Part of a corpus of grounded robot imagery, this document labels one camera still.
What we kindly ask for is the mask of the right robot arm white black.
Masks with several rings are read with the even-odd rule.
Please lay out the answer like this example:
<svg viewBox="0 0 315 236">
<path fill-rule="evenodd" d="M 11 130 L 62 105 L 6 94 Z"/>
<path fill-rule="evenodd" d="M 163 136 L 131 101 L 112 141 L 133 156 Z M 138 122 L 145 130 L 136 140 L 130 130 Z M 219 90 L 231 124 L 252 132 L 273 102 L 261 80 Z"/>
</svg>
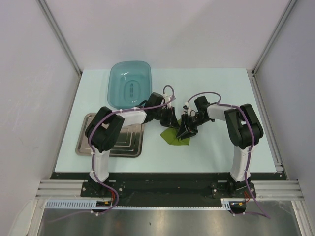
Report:
<svg viewBox="0 0 315 236">
<path fill-rule="evenodd" d="M 195 100 L 197 112 L 191 115 L 192 109 L 186 102 L 183 106 L 181 124 L 177 132 L 178 139 L 186 139 L 198 133 L 198 127 L 208 121 L 226 122 L 229 138 L 234 145 L 233 164 L 229 172 L 226 188 L 232 197 L 239 197 L 245 189 L 250 189 L 251 155 L 264 131 L 251 104 L 242 106 L 209 103 L 205 96 Z"/>
</svg>

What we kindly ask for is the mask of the green paper napkin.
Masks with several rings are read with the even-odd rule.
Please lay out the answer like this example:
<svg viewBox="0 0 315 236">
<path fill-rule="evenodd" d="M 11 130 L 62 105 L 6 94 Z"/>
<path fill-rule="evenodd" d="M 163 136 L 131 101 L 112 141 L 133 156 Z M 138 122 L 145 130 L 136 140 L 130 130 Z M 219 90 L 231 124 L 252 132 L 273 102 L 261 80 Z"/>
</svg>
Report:
<svg viewBox="0 0 315 236">
<path fill-rule="evenodd" d="M 176 128 L 165 129 L 160 136 L 169 144 L 173 146 L 188 146 L 190 144 L 190 138 L 179 139 L 177 138 Z"/>
</svg>

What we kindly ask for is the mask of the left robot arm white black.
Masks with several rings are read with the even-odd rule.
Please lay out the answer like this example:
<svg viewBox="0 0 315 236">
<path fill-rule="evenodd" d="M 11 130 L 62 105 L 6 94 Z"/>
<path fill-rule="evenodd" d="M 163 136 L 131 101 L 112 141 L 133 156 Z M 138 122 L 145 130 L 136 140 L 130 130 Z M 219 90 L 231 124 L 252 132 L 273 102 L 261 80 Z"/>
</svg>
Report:
<svg viewBox="0 0 315 236">
<path fill-rule="evenodd" d="M 118 196 L 117 191 L 105 181 L 109 177 L 110 150 L 117 142 L 121 129 L 153 120 L 159 120 L 164 127 L 179 127 L 174 107 L 171 106 L 175 99 L 175 95 L 154 92 L 149 100 L 130 109 L 113 111 L 106 106 L 100 108 L 85 131 L 92 156 L 90 177 L 94 182 L 91 190 L 97 196 L 102 197 L 108 191 L 112 197 Z"/>
</svg>

